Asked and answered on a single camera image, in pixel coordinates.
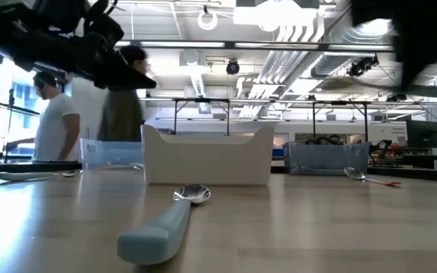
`clear plastic bin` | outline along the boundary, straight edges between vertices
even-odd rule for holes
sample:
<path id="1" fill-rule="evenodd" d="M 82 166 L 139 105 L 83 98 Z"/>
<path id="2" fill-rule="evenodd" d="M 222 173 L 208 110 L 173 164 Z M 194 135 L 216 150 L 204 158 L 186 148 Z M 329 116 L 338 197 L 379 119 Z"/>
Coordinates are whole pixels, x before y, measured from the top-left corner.
<path id="1" fill-rule="evenodd" d="M 143 147 L 137 142 L 112 142 L 80 139 L 82 169 L 109 165 L 143 164 Z"/>
<path id="2" fill-rule="evenodd" d="M 368 143 L 340 146 L 289 142 L 283 145 L 283 150 L 288 174 L 344 175 L 345 167 L 367 173 Z"/>

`white plastic bin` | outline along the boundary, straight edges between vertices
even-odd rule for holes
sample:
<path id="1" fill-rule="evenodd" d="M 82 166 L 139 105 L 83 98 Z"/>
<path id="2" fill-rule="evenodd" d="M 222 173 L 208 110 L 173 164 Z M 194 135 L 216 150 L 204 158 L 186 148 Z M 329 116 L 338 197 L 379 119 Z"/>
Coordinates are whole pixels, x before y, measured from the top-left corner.
<path id="1" fill-rule="evenodd" d="M 143 147 L 138 142 L 113 142 L 80 139 L 82 169 L 108 165 L 143 164 Z"/>

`computer monitor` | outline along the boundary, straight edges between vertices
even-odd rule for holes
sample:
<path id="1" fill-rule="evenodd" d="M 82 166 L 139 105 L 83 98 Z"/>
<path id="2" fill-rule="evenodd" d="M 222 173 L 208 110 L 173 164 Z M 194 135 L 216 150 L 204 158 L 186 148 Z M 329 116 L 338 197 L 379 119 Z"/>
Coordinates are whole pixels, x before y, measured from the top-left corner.
<path id="1" fill-rule="evenodd" d="M 437 122 L 406 121 L 406 129 L 410 148 L 437 148 Z"/>

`wooden table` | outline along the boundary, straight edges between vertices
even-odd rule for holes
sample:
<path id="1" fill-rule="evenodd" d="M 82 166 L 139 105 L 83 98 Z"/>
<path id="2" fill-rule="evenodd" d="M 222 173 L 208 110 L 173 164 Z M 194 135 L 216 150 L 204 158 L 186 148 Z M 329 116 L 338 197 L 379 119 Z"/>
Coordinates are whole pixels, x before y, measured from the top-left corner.
<path id="1" fill-rule="evenodd" d="M 116 238 L 164 211 L 174 187 L 133 171 L 0 181 L 0 273 L 437 272 L 437 183 L 381 179 L 403 188 L 283 174 L 212 188 L 178 255 L 150 268 L 122 262 Z"/>

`metal spoon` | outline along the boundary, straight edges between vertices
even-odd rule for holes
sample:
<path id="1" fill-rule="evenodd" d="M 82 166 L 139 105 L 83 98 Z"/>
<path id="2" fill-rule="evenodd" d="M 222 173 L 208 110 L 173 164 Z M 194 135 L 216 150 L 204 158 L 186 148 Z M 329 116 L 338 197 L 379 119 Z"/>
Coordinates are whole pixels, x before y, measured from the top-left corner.
<path id="1" fill-rule="evenodd" d="M 74 177 L 77 174 L 82 173 L 82 170 L 72 170 L 72 171 L 64 171 L 64 172 L 33 172 L 33 173 L 8 173 L 8 172 L 0 172 L 0 179 L 6 181 L 24 181 L 31 179 L 43 179 L 50 178 L 55 176 L 62 177 Z"/>
<path id="2" fill-rule="evenodd" d="M 194 205 L 200 205 L 210 199 L 211 193 L 208 187 L 202 184 L 190 184 L 177 188 L 173 193 L 173 200 L 188 199 Z"/>
<path id="3" fill-rule="evenodd" d="M 343 169 L 343 172 L 345 173 L 345 175 L 347 175 L 350 179 L 353 180 L 360 180 L 362 182 L 370 182 L 370 183 L 374 183 L 374 184 L 379 184 L 379 185 L 383 185 L 383 186 L 387 186 L 387 187 L 400 187 L 401 186 L 401 182 L 381 182 L 372 178 L 366 178 L 365 174 L 363 174 L 361 171 L 357 170 L 356 168 L 352 168 L 352 167 L 346 167 Z"/>

